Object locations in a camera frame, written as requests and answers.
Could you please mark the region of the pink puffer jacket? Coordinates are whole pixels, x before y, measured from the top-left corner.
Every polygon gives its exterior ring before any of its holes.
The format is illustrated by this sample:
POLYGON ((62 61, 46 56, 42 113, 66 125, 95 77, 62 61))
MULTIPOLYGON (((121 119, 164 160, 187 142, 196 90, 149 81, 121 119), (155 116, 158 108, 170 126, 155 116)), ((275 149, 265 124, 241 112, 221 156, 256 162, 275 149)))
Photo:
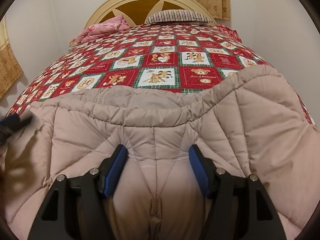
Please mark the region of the pink puffer jacket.
POLYGON ((273 67, 237 71, 196 94, 114 86, 85 89, 25 111, 33 122, 1 147, 1 216, 20 239, 54 179, 97 167, 119 144, 128 160, 105 202, 117 239, 197 239, 210 201, 188 150, 217 167, 256 174, 288 239, 319 202, 319 130, 273 67))

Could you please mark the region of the yellow side curtain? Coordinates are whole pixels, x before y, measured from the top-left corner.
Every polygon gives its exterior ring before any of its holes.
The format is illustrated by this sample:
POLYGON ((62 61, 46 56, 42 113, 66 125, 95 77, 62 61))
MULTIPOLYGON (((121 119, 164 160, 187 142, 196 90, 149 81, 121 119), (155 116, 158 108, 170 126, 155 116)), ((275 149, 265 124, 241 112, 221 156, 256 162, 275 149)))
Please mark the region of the yellow side curtain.
POLYGON ((23 70, 11 49, 5 18, 3 18, 0 26, 0 99, 22 74, 23 70))

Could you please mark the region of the pink folded blanket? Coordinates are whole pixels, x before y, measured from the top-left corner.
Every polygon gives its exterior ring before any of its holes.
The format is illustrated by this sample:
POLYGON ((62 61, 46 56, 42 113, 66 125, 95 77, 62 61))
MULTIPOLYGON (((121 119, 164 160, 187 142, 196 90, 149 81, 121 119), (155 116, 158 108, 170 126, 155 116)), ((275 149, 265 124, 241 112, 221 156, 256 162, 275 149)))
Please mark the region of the pink folded blanket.
POLYGON ((96 40, 112 33, 127 30, 129 25, 123 15, 113 17, 102 23, 97 23, 86 27, 75 39, 76 44, 86 43, 96 40))

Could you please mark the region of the red patchwork bear bedspread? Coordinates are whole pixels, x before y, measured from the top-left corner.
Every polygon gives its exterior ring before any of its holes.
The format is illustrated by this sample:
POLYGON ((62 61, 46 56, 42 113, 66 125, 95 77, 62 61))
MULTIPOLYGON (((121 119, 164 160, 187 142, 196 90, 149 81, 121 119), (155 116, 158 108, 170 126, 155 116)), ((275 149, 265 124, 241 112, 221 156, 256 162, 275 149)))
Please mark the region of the red patchwork bear bedspread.
POLYGON ((9 112, 21 114, 34 101, 118 85, 197 93, 265 63, 236 31, 221 25, 138 25, 71 47, 22 92, 9 112))

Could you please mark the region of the cream arched headboard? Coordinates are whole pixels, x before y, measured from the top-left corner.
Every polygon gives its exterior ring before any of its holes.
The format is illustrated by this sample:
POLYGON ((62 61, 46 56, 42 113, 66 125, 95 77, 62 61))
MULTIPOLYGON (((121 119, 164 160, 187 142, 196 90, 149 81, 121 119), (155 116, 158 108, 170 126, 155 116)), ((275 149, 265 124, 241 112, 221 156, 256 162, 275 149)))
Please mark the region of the cream arched headboard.
POLYGON ((122 15, 128 25, 134 27, 143 24, 149 16, 168 9, 195 11, 210 19, 211 26, 216 24, 209 12, 195 0, 107 0, 93 13, 86 26, 122 15))

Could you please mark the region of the striped pillow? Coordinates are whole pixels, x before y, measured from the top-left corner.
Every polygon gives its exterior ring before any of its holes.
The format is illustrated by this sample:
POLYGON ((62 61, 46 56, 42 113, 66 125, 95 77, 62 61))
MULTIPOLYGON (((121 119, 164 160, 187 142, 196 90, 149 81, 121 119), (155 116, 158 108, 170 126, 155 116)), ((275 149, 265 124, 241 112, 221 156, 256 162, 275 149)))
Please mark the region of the striped pillow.
POLYGON ((214 23, 212 20, 202 14, 190 10, 170 9, 163 10, 149 16, 145 24, 156 23, 214 23))

